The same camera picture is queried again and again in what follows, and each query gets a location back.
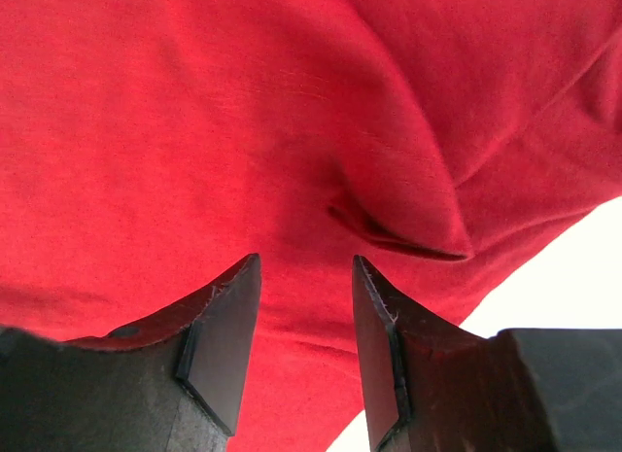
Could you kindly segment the red t-shirt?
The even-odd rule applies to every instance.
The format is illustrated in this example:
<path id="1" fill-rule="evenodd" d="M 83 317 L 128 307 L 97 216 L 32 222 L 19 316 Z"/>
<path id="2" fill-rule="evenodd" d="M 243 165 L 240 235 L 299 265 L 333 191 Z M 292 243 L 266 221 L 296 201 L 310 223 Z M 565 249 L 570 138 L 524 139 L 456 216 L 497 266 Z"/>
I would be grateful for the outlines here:
<path id="1" fill-rule="evenodd" d="M 621 0 L 1 0 L 1 321 L 108 331 L 257 253 L 234 451 L 362 410 L 352 259 L 462 322 L 621 193 Z"/>

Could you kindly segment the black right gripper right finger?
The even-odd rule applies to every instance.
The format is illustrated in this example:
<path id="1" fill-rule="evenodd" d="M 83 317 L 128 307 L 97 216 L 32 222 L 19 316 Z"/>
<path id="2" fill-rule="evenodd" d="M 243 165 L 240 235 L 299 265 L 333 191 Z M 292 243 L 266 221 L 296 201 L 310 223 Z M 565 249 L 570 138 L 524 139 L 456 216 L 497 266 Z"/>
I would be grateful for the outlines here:
<path id="1" fill-rule="evenodd" d="M 449 323 L 353 261 L 353 310 L 374 451 L 617 451 L 619 330 Z"/>

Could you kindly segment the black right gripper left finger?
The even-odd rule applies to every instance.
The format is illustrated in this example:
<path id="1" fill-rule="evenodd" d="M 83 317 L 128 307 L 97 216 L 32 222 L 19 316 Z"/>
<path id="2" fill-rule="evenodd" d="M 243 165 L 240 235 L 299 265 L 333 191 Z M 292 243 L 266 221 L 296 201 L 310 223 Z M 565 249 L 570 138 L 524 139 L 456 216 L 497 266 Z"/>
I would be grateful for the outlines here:
<path id="1" fill-rule="evenodd" d="M 259 256 L 102 337 L 1 330 L 5 451 L 223 451 L 259 312 Z"/>

